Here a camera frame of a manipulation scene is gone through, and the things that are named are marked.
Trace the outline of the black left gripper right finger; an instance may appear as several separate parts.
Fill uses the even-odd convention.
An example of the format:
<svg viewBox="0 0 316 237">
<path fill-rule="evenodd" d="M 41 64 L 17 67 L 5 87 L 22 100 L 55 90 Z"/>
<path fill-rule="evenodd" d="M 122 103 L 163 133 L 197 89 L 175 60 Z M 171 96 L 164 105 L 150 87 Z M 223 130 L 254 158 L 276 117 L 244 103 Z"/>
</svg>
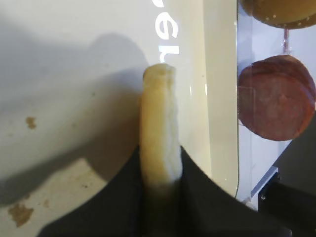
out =
<svg viewBox="0 0 316 237">
<path fill-rule="evenodd" d="M 179 237 L 257 237 L 256 214 L 217 186 L 181 148 Z"/>
</svg>

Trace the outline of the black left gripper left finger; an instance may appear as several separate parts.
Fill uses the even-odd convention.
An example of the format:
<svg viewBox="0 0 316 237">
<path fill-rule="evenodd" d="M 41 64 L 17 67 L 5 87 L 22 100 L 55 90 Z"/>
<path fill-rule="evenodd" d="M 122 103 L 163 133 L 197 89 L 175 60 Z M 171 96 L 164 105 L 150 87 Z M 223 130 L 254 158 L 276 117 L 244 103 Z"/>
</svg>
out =
<svg viewBox="0 0 316 237">
<path fill-rule="evenodd" d="M 143 187 L 139 148 L 93 198 L 46 225 L 40 237 L 140 237 Z"/>
</svg>

